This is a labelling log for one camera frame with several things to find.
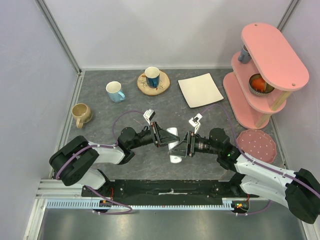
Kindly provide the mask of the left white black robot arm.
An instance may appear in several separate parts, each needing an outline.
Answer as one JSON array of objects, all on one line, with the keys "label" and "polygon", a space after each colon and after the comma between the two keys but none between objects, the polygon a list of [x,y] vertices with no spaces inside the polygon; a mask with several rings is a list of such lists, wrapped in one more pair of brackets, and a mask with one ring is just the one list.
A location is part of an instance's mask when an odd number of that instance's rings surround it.
[{"label": "left white black robot arm", "polygon": [[99,170],[93,169],[92,165],[124,165],[135,156],[133,149],[149,144],[160,148],[179,140],[176,133],[161,128],[157,122],[152,122],[151,126],[139,133],[132,127],[124,128],[117,139],[117,146],[94,143],[79,135],[53,154],[49,164],[55,172],[55,178],[65,186],[76,183],[89,185],[95,194],[104,197],[109,193],[110,185],[107,178]]}]

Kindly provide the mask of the white remote control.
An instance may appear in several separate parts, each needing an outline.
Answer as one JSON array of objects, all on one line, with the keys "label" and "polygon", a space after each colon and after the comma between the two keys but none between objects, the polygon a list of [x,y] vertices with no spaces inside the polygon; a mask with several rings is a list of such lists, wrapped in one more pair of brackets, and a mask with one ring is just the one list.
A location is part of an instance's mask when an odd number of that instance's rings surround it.
[{"label": "white remote control", "polygon": [[[169,127],[166,129],[169,133],[175,135],[175,136],[178,136],[178,129],[176,127]],[[168,144],[168,150],[170,151],[172,148],[174,148],[177,144],[179,143],[179,141],[175,141],[175,142],[172,142],[172,143],[169,143]],[[170,162],[172,164],[178,164],[182,161],[182,157],[181,156],[177,156],[177,155],[172,155],[170,154],[169,155],[169,159],[170,159]]]}]

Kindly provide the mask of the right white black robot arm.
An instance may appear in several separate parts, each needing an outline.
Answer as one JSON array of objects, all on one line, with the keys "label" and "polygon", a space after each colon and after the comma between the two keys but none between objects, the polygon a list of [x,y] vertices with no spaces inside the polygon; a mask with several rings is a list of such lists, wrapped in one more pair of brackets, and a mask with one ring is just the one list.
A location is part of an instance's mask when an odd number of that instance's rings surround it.
[{"label": "right white black robot arm", "polygon": [[235,197],[244,193],[263,197],[288,208],[307,224],[314,224],[320,214],[320,183],[309,170],[293,171],[258,160],[232,145],[222,128],[213,128],[208,138],[189,131],[169,150],[179,157],[195,153],[216,155],[221,167],[240,177],[229,184]]}]

